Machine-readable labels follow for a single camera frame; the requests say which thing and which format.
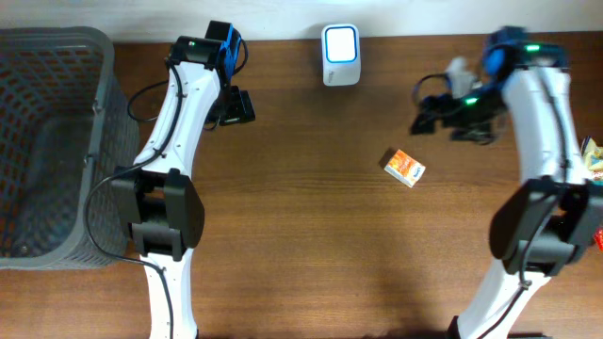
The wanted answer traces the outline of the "red snack bag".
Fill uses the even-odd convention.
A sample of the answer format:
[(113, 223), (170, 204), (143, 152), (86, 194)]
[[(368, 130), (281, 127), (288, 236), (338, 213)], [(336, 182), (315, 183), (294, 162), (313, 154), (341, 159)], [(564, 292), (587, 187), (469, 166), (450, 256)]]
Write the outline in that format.
[(594, 235), (594, 240), (600, 251), (603, 251), (603, 228), (598, 228)]

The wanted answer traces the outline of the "orange tissue pack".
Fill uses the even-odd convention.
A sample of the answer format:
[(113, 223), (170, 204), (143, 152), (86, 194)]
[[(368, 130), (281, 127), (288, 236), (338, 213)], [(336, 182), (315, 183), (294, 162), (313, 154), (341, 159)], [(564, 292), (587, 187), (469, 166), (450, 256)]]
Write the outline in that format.
[(403, 152), (396, 150), (384, 170), (408, 187), (413, 187), (422, 177), (426, 167)]

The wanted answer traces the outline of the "cream biscuit packet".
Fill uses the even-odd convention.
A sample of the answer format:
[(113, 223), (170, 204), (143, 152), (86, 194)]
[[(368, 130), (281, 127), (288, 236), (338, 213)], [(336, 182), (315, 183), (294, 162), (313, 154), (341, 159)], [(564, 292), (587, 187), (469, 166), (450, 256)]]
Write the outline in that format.
[(588, 136), (580, 146), (581, 156), (586, 169), (592, 174), (592, 180), (602, 185), (602, 147)]

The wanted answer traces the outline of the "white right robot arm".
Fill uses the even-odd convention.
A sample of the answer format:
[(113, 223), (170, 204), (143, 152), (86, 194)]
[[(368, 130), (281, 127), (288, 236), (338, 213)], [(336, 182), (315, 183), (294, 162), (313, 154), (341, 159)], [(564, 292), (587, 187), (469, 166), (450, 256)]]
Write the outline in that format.
[(513, 122), (520, 186), (492, 218), (492, 264), (469, 306), (454, 316), (449, 338), (505, 338), (535, 293), (595, 242), (602, 221), (602, 188), (584, 164), (571, 113), (569, 62), (556, 44), (503, 26), (486, 40), (481, 67), (446, 71), (447, 90), (415, 97), (414, 135), (437, 125), (455, 141), (495, 140), (502, 114)]

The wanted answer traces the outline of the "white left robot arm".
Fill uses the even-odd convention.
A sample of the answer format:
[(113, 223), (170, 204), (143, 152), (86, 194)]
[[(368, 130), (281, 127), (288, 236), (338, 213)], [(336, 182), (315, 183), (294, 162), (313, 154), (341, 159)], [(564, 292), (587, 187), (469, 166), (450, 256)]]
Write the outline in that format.
[(197, 338), (191, 267), (204, 231), (192, 168), (207, 128), (254, 121), (248, 91), (232, 78), (249, 57), (230, 23), (212, 21), (201, 38), (181, 36), (166, 59), (168, 88), (154, 129), (131, 169), (110, 182), (120, 221), (147, 278), (151, 337)]

